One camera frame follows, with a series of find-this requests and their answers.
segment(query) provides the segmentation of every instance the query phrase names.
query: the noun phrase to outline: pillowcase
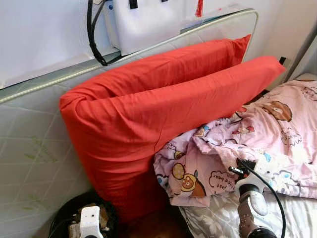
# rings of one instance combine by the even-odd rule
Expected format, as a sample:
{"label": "pillowcase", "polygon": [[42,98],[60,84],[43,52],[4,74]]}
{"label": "pillowcase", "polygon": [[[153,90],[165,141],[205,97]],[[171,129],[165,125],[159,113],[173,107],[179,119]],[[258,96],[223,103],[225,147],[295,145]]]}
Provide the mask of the pillowcase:
{"label": "pillowcase", "polygon": [[145,58],[61,97],[85,171],[120,222],[166,205],[152,165],[155,152],[181,132],[230,116],[283,71],[270,57],[231,67],[242,60],[248,40],[210,41]]}

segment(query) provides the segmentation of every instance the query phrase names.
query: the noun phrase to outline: red tassel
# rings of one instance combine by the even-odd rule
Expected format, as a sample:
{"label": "red tassel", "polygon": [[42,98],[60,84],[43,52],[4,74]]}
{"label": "red tassel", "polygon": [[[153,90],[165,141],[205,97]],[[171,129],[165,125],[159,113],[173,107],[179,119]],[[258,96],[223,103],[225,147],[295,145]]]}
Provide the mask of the red tassel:
{"label": "red tassel", "polygon": [[195,14],[197,17],[201,17],[203,15],[203,4],[204,4],[204,0],[198,0],[196,14]]}

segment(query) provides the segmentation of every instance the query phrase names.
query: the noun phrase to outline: white bag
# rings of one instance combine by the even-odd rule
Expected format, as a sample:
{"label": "white bag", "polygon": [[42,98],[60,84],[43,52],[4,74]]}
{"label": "white bag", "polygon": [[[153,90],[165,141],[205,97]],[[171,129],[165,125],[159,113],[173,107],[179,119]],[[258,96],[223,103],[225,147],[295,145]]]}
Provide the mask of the white bag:
{"label": "white bag", "polygon": [[110,0],[104,11],[112,46],[127,55],[178,35],[183,0]]}

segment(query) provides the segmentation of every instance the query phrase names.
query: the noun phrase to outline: gray bedsheet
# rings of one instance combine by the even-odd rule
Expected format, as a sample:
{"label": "gray bedsheet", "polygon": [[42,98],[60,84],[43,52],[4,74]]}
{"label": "gray bedsheet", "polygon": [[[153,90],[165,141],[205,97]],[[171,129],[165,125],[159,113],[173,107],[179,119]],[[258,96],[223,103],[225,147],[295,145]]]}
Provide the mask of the gray bedsheet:
{"label": "gray bedsheet", "polygon": [[[282,219],[273,194],[265,200],[271,225],[280,237]],[[317,238],[317,200],[279,194],[286,216],[286,238]],[[179,207],[195,238],[238,238],[238,197],[233,192],[211,196],[210,207]]]}

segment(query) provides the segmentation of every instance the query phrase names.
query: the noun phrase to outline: wooden floor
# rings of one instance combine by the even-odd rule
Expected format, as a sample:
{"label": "wooden floor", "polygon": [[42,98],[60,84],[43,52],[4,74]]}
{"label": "wooden floor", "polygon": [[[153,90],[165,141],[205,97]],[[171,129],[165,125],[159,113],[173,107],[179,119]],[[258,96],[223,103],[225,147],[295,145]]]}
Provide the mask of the wooden floor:
{"label": "wooden floor", "polygon": [[128,225],[119,226],[119,238],[192,238],[178,207],[168,206]]}

